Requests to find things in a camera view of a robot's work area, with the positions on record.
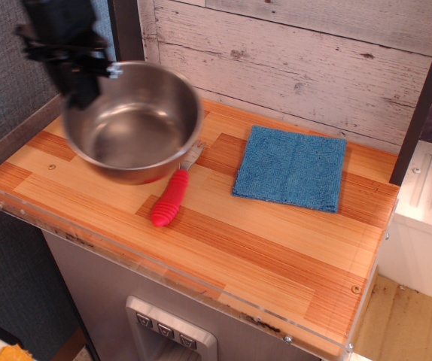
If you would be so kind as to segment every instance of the red silicone handle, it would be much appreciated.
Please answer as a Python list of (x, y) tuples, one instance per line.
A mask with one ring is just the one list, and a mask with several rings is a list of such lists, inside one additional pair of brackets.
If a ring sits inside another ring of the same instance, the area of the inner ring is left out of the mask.
[(151, 221), (156, 227), (167, 226), (176, 217), (188, 183), (187, 170), (179, 169), (172, 175), (164, 194), (151, 213)]

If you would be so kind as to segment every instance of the metal pot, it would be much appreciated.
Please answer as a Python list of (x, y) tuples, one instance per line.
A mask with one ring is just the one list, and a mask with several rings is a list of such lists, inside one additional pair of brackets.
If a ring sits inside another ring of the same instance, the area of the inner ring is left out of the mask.
[(101, 95), (81, 110), (68, 98), (64, 130), (74, 151), (103, 174), (131, 184), (160, 179), (179, 164), (202, 128), (195, 89), (149, 62), (118, 62), (122, 74), (100, 78)]

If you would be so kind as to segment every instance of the black robotic arm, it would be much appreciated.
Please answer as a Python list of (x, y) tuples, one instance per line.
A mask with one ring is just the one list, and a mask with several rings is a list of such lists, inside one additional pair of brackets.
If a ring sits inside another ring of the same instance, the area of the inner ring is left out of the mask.
[(84, 109), (99, 96), (98, 76), (116, 77), (104, 38), (93, 31), (96, 15), (90, 0), (22, 0), (30, 25), (16, 34), (31, 60), (43, 62), (53, 83), (71, 105)]

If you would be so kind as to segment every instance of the control buttons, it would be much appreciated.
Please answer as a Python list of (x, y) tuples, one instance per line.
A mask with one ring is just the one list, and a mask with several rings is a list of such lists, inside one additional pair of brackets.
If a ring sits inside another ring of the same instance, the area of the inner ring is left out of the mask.
[(181, 339), (181, 343), (183, 346), (186, 346), (187, 348), (190, 348), (191, 350), (196, 349), (196, 341), (194, 341), (192, 338), (189, 338), (182, 333), (179, 334), (179, 338)]
[(165, 326), (161, 323), (157, 324), (157, 329), (159, 333), (167, 338), (174, 338), (174, 331), (170, 329), (168, 326)]
[(136, 312), (135, 315), (137, 316), (138, 322), (141, 325), (146, 326), (146, 327), (148, 327), (150, 329), (153, 328), (153, 321), (148, 316), (145, 316), (145, 315), (140, 314), (138, 312)]

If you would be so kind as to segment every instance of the blue towel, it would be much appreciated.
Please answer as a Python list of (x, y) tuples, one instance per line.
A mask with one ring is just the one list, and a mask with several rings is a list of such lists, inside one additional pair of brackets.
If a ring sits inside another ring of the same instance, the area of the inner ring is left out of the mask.
[(233, 195), (336, 213), (346, 140), (253, 126)]

